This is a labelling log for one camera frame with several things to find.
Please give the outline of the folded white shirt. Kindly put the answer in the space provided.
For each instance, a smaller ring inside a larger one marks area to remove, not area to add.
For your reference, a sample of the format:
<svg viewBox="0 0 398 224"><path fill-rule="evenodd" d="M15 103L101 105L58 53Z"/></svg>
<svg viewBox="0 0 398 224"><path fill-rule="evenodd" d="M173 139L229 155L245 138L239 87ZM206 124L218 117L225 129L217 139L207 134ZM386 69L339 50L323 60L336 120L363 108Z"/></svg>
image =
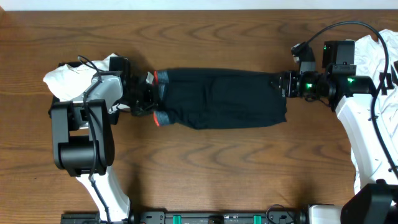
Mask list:
<svg viewBox="0 0 398 224"><path fill-rule="evenodd" d="M110 110L115 102L123 96L122 82L119 76L97 75L96 70L87 65L77 67L68 64L62 65L48 72L43 81L60 101L81 102L84 93L93 87L94 89L88 93L86 99L89 109L93 108L95 100L104 100L106 109Z"/></svg>

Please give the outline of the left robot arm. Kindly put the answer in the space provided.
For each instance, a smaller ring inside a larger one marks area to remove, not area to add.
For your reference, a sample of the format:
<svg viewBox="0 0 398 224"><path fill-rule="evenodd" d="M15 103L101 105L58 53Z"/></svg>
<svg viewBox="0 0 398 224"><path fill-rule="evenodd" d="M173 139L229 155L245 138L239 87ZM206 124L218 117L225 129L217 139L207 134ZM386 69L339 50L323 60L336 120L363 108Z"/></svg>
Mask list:
<svg viewBox="0 0 398 224"><path fill-rule="evenodd" d="M99 68L80 55L78 61L92 69L90 84L77 97L55 101L52 122L53 159L58 169L79 181L98 208L97 212L66 212L61 223L140 223L113 168L115 143L109 111L122 102L143 113L154 103L155 74L137 74L126 57L111 57Z"/></svg>

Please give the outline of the black leggings with red waistband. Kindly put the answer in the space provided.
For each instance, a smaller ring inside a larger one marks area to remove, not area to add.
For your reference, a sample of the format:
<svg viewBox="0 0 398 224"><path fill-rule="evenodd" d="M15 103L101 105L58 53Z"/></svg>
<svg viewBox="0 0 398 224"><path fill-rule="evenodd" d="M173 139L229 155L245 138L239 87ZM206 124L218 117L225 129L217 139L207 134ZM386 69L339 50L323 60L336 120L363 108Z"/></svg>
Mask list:
<svg viewBox="0 0 398 224"><path fill-rule="evenodd" d="M268 127L285 122L286 99L274 73L222 68L157 70L158 126L193 129Z"/></svg>

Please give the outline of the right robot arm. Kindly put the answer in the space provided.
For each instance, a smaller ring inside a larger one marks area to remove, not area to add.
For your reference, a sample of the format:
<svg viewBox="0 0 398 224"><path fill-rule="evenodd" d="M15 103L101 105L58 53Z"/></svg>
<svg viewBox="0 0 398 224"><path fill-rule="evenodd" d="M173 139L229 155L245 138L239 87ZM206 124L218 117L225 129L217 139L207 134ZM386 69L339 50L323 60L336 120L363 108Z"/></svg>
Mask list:
<svg viewBox="0 0 398 224"><path fill-rule="evenodd" d="M329 101L349 138L359 191L344 206L311 205L299 223L397 223L397 146L376 110L370 77L353 72L284 72L271 80L282 97Z"/></svg>

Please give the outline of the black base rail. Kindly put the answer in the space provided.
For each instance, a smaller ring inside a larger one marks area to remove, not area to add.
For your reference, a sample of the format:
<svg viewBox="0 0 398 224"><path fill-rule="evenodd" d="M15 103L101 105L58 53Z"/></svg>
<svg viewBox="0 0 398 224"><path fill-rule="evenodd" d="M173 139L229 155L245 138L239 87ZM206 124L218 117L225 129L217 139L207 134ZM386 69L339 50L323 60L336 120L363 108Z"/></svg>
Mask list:
<svg viewBox="0 0 398 224"><path fill-rule="evenodd" d="M144 212L118 221L122 224L306 224L303 212L281 208L264 213Z"/></svg>

